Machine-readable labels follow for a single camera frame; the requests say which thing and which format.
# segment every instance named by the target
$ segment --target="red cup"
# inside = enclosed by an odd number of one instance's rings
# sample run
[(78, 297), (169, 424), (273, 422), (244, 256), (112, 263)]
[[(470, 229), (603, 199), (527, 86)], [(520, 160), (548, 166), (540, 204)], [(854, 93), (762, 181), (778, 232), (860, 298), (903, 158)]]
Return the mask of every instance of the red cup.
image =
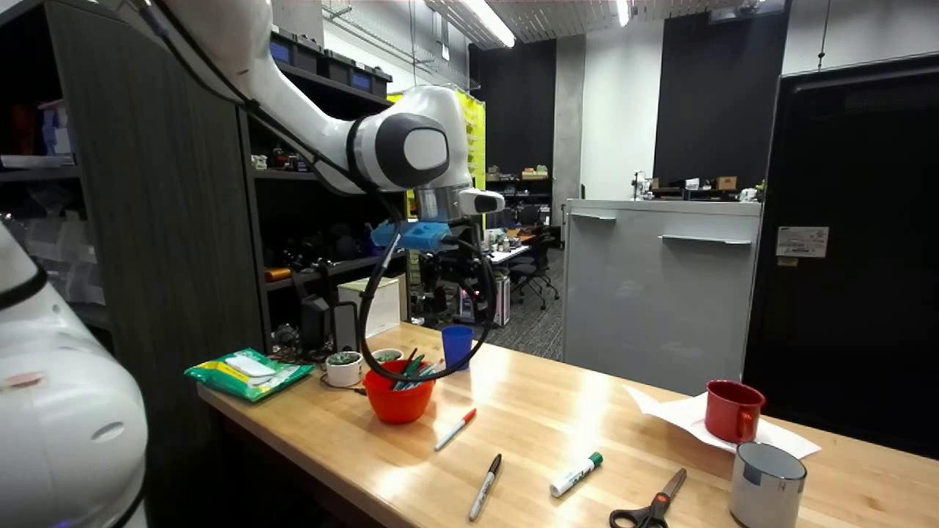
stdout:
[[(388, 361), (380, 363), (391, 373), (401, 373), (408, 361)], [(417, 388), (392, 389), (392, 380), (370, 370), (364, 375), (364, 394), (380, 422), (405, 424), (420, 419), (427, 410), (435, 380), (421, 380)]]
[(765, 397), (740, 380), (709, 380), (707, 383), (707, 413), (703, 424), (712, 436), (725, 444), (751, 444), (756, 439), (756, 422)]

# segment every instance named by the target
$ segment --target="scissors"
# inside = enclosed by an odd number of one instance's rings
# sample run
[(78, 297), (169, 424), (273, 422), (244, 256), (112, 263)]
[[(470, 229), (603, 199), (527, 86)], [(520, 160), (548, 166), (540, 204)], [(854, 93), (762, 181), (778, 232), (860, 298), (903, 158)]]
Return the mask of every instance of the scissors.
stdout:
[(687, 468), (678, 468), (669, 483), (653, 493), (650, 504), (641, 511), (611, 511), (611, 528), (618, 528), (618, 521), (633, 521), (633, 524), (646, 524), (646, 528), (666, 528), (666, 511), (672, 504), (672, 498), (678, 496), (681, 483), (687, 479)]

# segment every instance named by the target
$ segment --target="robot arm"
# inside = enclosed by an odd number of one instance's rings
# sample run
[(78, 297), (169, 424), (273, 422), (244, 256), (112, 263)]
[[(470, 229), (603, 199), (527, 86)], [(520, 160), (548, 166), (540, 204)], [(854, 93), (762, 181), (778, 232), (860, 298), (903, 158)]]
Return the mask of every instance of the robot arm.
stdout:
[(327, 188), (339, 193), (414, 188), (421, 221), (458, 221), (505, 204), (501, 193), (470, 188), (467, 125), (451, 92), (420, 89), (380, 115), (338, 119), (276, 68), (267, 0), (147, 0), (141, 15), (173, 24), (175, 33), (165, 36), (182, 36), (228, 92), (301, 146)]

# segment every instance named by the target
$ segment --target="ceiling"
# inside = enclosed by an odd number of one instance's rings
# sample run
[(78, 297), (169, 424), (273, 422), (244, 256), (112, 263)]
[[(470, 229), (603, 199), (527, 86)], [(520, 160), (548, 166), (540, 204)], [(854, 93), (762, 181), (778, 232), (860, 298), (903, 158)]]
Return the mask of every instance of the ceiling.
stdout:
[[(474, 48), (501, 48), (459, 0), (424, 0), (458, 26)], [(615, 28), (615, 0), (487, 0), (520, 40), (548, 40)], [(633, 18), (687, 18), (719, 8), (753, 8), (762, 0), (628, 0)]]

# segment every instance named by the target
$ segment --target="red mug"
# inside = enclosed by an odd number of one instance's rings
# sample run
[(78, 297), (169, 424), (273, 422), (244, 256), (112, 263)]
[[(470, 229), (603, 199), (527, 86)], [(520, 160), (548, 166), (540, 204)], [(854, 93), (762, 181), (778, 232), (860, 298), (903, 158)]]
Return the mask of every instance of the red mug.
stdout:
[(740, 380), (709, 380), (707, 383), (707, 410), (703, 424), (712, 436), (725, 444), (751, 444), (756, 439), (756, 422), (765, 397)]

